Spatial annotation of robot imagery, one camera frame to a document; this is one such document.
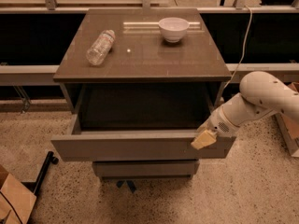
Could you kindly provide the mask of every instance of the closed bottom drawer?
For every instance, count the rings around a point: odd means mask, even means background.
[[[192,177],[199,161],[95,161],[94,173],[103,179]]]

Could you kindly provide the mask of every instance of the bowl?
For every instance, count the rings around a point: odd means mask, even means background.
[[[186,35],[189,23],[181,18],[165,18],[159,20],[159,28],[166,41],[175,43]]]

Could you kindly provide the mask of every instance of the brown box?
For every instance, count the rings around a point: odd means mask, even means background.
[[[0,165],[0,191],[13,205],[21,222],[27,223],[35,205],[36,196],[2,165]],[[5,218],[9,210],[11,210],[6,223],[20,224],[15,212],[2,194],[0,194],[0,219]]]
[[[299,83],[293,82],[289,87],[299,91]],[[276,114],[279,128],[292,157],[299,157],[299,124],[284,115]]]

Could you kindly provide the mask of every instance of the black cord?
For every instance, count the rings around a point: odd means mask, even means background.
[[[10,203],[9,199],[7,199],[7,197],[2,193],[2,191],[0,190],[1,195],[4,197],[4,199],[7,201],[7,203],[11,206],[12,210],[14,211],[14,213],[16,214],[19,222],[22,224],[21,219],[17,213],[17,211],[15,210],[15,208],[13,207],[13,205]]]

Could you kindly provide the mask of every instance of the floor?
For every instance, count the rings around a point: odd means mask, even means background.
[[[35,181],[71,114],[59,100],[20,109],[20,101],[0,103],[0,160],[19,180]],[[228,157],[201,160],[193,179],[136,180],[135,193],[100,182],[89,162],[60,160],[29,223],[299,223],[298,176],[299,159],[271,117],[244,125]]]

